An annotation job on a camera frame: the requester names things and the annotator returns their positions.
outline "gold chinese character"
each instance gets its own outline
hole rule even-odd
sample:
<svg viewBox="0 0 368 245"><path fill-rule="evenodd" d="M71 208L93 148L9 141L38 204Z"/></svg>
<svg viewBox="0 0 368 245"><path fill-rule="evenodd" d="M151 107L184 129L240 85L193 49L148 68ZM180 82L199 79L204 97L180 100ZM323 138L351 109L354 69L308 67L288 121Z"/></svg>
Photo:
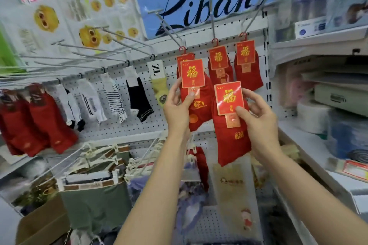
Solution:
<svg viewBox="0 0 368 245"><path fill-rule="evenodd" d="M243 49L242 49L242 51L241 51L242 56L248 56L248 55L249 55L249 53L250 53L250 51L249 51L249 47L248 47L248 46L243 47Z"/></svg>
<svg viewBox="0 0 368 245"><path fill-rule="evenodd" d="M188 77L195 78L198 75L195 66L189 66Z"/></svg>
<svg viewBox="0 0 368 245"><path fill-rule="evenodd" d="M214 55L214 60L216 62L222 61L222 54L221 54L221 52L216 52L216 54Z"/></svg>
<svg viewBox="0 0 368 245"><path fill-rule="evenodd" d="M235 133L235 139L236 140L241 139L243 137L244 137L244 133L243 132Z"/></svg>
<svg viewBox="0 0 368 245"><path fill-rule="evenodd" d="M225 90L224 102L231 103L231 102L234 102L235 99L236 99L236 96L234 95L234 91L232 89Z"/></svg>
<svg viewBox="0 0 368 245"><path fill-rule="evenodd" d="M195 108L202 108L205 106L205 103L203 103L202 101L195 101L193 105Z"/></svg>

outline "yellow sock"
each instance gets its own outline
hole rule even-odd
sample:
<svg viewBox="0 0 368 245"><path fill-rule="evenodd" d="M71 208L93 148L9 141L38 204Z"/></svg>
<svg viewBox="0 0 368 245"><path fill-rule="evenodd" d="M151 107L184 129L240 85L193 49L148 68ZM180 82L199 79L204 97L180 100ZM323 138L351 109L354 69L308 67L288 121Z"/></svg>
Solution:
<svg viewBox="0 0 368 245"><path fill-rule="evenodd" d="M152 88L154 89L154 96L161 107L163 107L168 96L168 86L166 85L166 78L157 78L151 80Z"/></svg>

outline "forearm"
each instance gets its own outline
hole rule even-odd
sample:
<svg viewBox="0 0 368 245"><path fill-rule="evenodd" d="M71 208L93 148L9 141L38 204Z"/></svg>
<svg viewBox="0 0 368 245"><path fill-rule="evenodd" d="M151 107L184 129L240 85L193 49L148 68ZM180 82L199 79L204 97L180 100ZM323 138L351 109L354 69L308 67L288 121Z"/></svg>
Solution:
<svg viewBox="0 0 368 245"><path fill-rule="evenodd" d="M169 245L175 225L186 143L168 136L155 168L126 219L115 245Z"/></svg>
<svg viewBox="0 0 368 245"><path fill-rule="evenodd" d="M366 245L368 225L359 216L281 150L269 155L266 168L319 245Z"/></svg>

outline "orange circle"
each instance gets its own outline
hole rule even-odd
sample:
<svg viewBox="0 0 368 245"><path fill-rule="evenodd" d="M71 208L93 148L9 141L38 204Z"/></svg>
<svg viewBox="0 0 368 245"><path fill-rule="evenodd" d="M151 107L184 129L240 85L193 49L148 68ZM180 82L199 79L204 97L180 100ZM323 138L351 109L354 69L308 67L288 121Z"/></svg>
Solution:
<svg viewBox="0 0 368 245"><path fill-rule="evenodd" d="M196 123L198 121L198 116L196 114L191 114L189 116L189 122L190 123Z"/></svg>

